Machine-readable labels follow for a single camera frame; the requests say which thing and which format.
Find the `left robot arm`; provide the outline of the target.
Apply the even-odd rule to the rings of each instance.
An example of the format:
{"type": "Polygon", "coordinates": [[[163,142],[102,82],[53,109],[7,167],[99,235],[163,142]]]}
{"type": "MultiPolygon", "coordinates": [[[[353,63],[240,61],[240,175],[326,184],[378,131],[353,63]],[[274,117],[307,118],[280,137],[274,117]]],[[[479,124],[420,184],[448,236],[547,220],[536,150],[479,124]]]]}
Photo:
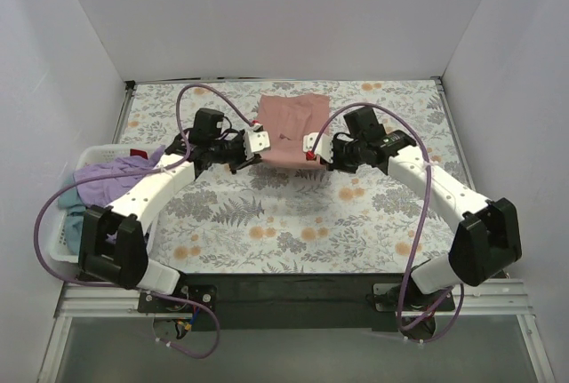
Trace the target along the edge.
{"type": "Polygon", "coordinates": [[[236,172],[256,163],[253,140],[259,132],[224,129],[222,112],[201,108],[194,123],[174,137],[149,174],[110,204],[93,205],[84,214],[78,266],[82,274],[126,290],[158,295],[169,311],[211,308],[200,291],[182,282],[182,273],[152,260],[146,235],[163,208],[184,187],[214,164],[236,172]]]}

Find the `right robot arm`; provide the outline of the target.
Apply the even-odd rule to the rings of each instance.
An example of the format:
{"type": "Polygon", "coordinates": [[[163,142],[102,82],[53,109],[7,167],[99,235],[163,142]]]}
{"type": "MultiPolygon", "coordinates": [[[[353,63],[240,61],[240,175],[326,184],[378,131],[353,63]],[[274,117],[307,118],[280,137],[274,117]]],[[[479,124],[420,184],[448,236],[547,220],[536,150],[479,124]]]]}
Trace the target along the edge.
{"type": "Polygon", "coordinates": [[[457,285],[477,287],[522,257],[517,209],[506,198],[491,200],[432,163],[419,134],[399,117],[401,129],[387,132],[376,113],[381,106],[357,102],[336,111],[347,132],[325,141],[322,163],[329,171],[354,173],[362,165],[378,169],[423,197],[420,237],[430,211],[453,231],[450,250],[419,265],[407,263],[392,291],[397,307],[432,309],[457,285]]]}

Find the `pink t-shirt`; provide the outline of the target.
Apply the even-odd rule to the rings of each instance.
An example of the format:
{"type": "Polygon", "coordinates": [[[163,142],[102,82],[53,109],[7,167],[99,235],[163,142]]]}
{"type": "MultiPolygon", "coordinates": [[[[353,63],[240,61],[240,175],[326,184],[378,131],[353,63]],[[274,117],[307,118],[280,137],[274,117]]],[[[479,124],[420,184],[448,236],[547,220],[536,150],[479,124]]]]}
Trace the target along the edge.
{"type": "Polygon", "coordinates": [[[319,169],[317,161],[306,160],[302,143],[305,135],[321,129],[329,115],[330,98],[326,95],[262,95],[257,120],[270,141],[270,150],[261,154],[263,163],[294,170],[319,169]]]}

